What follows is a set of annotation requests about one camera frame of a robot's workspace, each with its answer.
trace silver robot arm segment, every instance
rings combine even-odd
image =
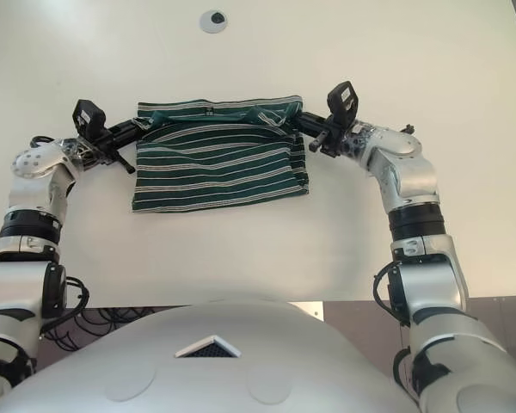
[[[65,308],[59,235],[79,174],[77,141],[19,154],[0,231],[0,397],[34,373],[42,322]]]
[[[516,412],[516,362],[484,324],[466,314],[466,284],[421,143],[407,133],[355,121],[341,141],[341,154],[380,186],[393,237],[390,303],[410,325],[421,411]]]

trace white stripe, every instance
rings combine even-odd
[[[288,148],[279,148],[273,151],[269,151],[266,153],[260,153],[256,155],[251,155],[249,157],[243,157],[239,159],[234,159],[227,162],[216,163],[214,165],[203,165],[199,163],[184,163],[180,165],[138,165],[138,170],[148,170],[148,171],[168,171],[168,170],[220,170],[222,168],[227,168],[228,166],[235,166],[240,163],[247,163],[252,161],[258,161],[265,157],[271,157],[272,155],[278,155],[280,153],[288,153]]]
[[[277,159],[275,161],[272,161],[272,162],[268,162],[268,163],[263,163],[261,165],[258,165],[258,166],[253,166],[252,168],[245,168],[245,172],[246,171],[249,171],[249,170],[257,170],[259,168],[263,168],[264,166],[268,166],[268,165],[271,165],[273,163],[279,163],[279,162],[286,162],[286,159]],[[232,174],[240,174],[241,171],[240,170],[234,170],[232,172],[227,172],[225,174],[198,174],[198,175],[187,175],[187,176],[171,176],[171,177],[152,177],[152,178],[144,178],[142,176],[139,176],[138,177],[138,181],[142,181],[142,180],[168,180],[168,179],[176,179],[176,180],[180,180],[180,179],[186,179],[186,178],[197,178],[197,177],[200,177],[200,176],[205,176],[205,177],[212,177],[212,178],[219,178],[220,176],[227,176],[227,175],[232,175]]]
[[[182,145],[188,145],[188,144],[194,144],[194,143],[199,143],[200,144],[200,143],[205,142],[207,140],[215,140],[215,139],[223,139],[223,138],[241,138],[241,137],[245,137],[245,138],[275,139],[275,138],[272,138],[272,137],[268,137],[268,136],[264,136],[264,135],[257,135],[257,134],[253,134],[253,133],[238,133],[237,135],[218,135],[218,136],[213,136],[212,138],[196,139],[193,142],[184,142],[184,143],[181,143],[181,144],[168,144],[168,148],[170,148],[172,146],[182,146]],[[139,146],[143,146],[143,145],[155,145],[155,143],[154,142],[146,142],[146,143],[139,144]]]
[[[228,131],[228,130],[237,130],[237,129],[264,129],[270,132],[277,133],[279,136],[285,135],[285,132],[278,127],[273,126],[263,126],[263,125],[238,125],[233,123],[228,124],[214,124],[214,125],[205,125],[205,126],[196,126],[188,129],[183,129],[181,131],[167,133],[159,138],[154,138],[153,142],[166,142],[167,140],[171,140],[174,138],[180,138],[192,133],[202,133],[202,132],[213,132],[213,131]],[[151,133],[156,133],[163,128],[157,129]]]
[[[210,182],[200,182],[200,183],[189,183],[187,185],[171,185],[171,186],[161,186],[161,187],[137,187],[135,192],[138,194],[145,194],[148,192],[179,192],[179,191],[192,191],[195,189],[202,188],[227,188],[235,185],[240,185],[242,183],[248,183],[253,181],[259,181],[260,179],[271,178],[277,175],[284,174],[286,172],[291,172],[291,167],[284,166],[283,168],[278,168],[276,170],[270,170],[263,174],[253,175],[253,176],[245,176],[242,178],[233,179],[231,181],[226,182],[218,182],[218,181],[210,181]]]
[[[203,198],[203,197],[206,198],[206,197],[211,197],[211,196],[216,196],[216,195],[239,194],[241,192],[252,191],[252,190],[255,190],[255,189],[258,189],[258,188],[271,187],[272,185],[278,185],[280,183],[288,182],[288,181],[294,181],[294,177],[290,177],[290,178],[284,179],[283,181],[277,181],[277,182],[273,182],[273,183],[265,183],[263,185],[256,185],[255,187],[248,188],[248,189],[240,189],[238,191],[217,192],[216,194],[202,194],[202,195],[182,196],[182,197],[179,197],[179,198],[157,198],[157,199],[153,199],[153,200],[135,200],[134,203],[138,203],[138,202],[158,202],[158,201],[163,201],[163,200],[192,200],[193,198]]]
[[[195,209],[203,209],[206,207],[228,207],[234,206],[237,204],[242,204],[245,202],[252,202],[253,200],[266,200],[267,198],[273,198],[274,196],[280,196],[285,194],[293,194],[295,192],[300,192],[302,189],[300,187],[293,188],[284,188],[278,189],[276,191],[268,192],[265,194],[255,194],[250,195],[244,198],[237,198],[236,200],[214,200],[209,202],[201,202],[198,204],[184,205],[184,206],[158,206],[154,208],[142,208],[138,210],[134,210],[135,213],[160,213],[160,212],[172,212],[172,213],[181,213],[186,211],[193,211]]]
[[[268,125],[271,126],[277,126],[275,122],[271,119],[269,119],[265,114],[258,114],[258,118],[262,119],[264,122],[266,122]]]
[[[210,101],[196,101],[185,103],[146,103],[141,102],[138,105],[138,110],[179,110],[185,108],[245,108],[256,105],[281,105],[283,103],[300,103],[302,98],[300,96],[280,97],[278,99],[254,99],[244,102],[210,102]]]
[[[265,148],[266,146],[271,146],[271,145],[275,145],[275,146],[279,146],[279,145],[282,145],[283,142],[272,142],[271,144],[264,144],[264,145],[261,145],[260,147],[261,148]],[[237,153],[239,155],[241,155],[241,152],[245,152],[245,151],[248,151],[248,150],[252,150],[253,148],[246,148],[246,149],[241,149],[240,151],[237,151]],[[282,148],[284,151],[290,151],[290,148],[288,147],[284,147]],[[139,153],[146,153],[146,152],[172,152],[172,150],[170,148],[142,148],[142,149],[138,149],[138,152]],[[184,158],[184,159],[190,159],[192,161],[206,161],[207,159],[215,159],[217,157],[227,157],[229,155],[233,155],[233,152],[231,153],[225,153],[225,154],[222,154],[222,155],[215,155],[213,157],[199,157],[199,158],[196,158],[196,157],[180,157],[180,158]],[[166,157],[140,157],[138,156],[138,159],[172,159],[172,158],[177,158],[177,157],[171,157],[171,156],[166,156]]]
[[[221,149],[236,149],[236,148],[248,148],[248,147],[256,147],[260,146],[260,144],[255,143],[240,143],[240,144],[223,144],[223,145],[210,145],[210,146],[201,146],[199,148],[193,148],[193,149],[172,149],[169,148],[171,152],[174,153],[184,153],[186,155],[190,155],[192,153],[201,153],[201,152],[212,152],[212,151],[219,151]]]

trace green striped shirt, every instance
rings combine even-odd
[[[182,213],[308,193],[299,96],[139,103],[135,212]]]

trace white surface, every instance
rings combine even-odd
[[[221,34],[199,28],[222,10]],[[502,0],[0,0],[0,225],[9,164],[36,134],[71,136],[78,98],[111,126],[137,101],[304,98],[350,79],[359,118],[416,126],[436,166],[472,296],[516,294],[516,16]],[[135,158],[134,148],[124,151]],[[93,306],[233,297],[369,299],[390,259],[377,185],[309,154],[311,194],[188,214],[134,214],[135,176],[87,173],[62,261]]]

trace black cable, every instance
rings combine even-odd
[[[407,390],[407,387],[403,384],[402,378],[399,375],[399,367],[402,364],[403,359],[411,354],[411,349],[409,347],[402,348],[397,352],[397,354],[394,356],[394,362],[392,364],[392,374],[394,376],[394,380],[396,381],[397,385],[399,385],[407,394],[408,396],[418,405],[417,400],[413,395]]]
[[[109,325],[109,328],[107,329],[107,331],[96,333],[95,331],[91,331],[91,330],[87,329],[86,327],[84,327],[83,325],[81,325],[80,322],[78,321],[78,317],[74,317],[73,320],[74,320],[75,324],[77,325],[77,327],[80,330],[82,330],[85,333],[90,334],[91,336],[94,336],[94,337],[103,337],[103,336],[106,336],[108,333],[111,332],[112,325],[110,323],[107,323]]]
[[[38,148],[41,144],[49,144],[53,142],[53,138],[47,136],[35,136],[31,139],[30,146],[31,148]]]
[[[80,301],[78,302],[77,306],[72,310],[69,311],[67,314],[64,314],[61,317],[56,318],[55,320],[52,320],[51,322],[44,324],[42,328],[40,329],[41,335],[47,333],[48,331],[55,329],[59,325],[63,324],[65,321],[75,317],[76,315],[80,314],[84,308],[86,308],[86,305],[89,302],[89,290],[86,288],[82,281],[80,281],[78,278],[74,277],[66,277],[67,279],[67,285],[72,287],[77,287],[80,289],[80,295],[78,298]]]
[[[105,322],[99,322],[99,321],[94,321],[94,320],[90,320],[89,317],[84,314],[84,311],[82,311],[80,313],[81,317],[84,319],[84,321],[88,324],[91,324],[91,325],[109,325],[111,324],[110,322],[108,321],[105,321]]]
[[[375,275],[374,281],[372,283],[372,297],[375,299],[375,302],[388,314],[390,314],[393,318],[395,318],[397,321],[399,321],[401,324],[406,325],[409,327],[409,320],[403,318],[401,315],[397,314],[395,311],[393,311],[391,308],[389,308],[383,300],[380,299],[380,296],[378,295],[378,286],[380,285],[380,281],[384,278],[388,272],[396,267],[398,265],[397,262],[390,262],[386,264],[380,271],[378,271],[378,274]]]

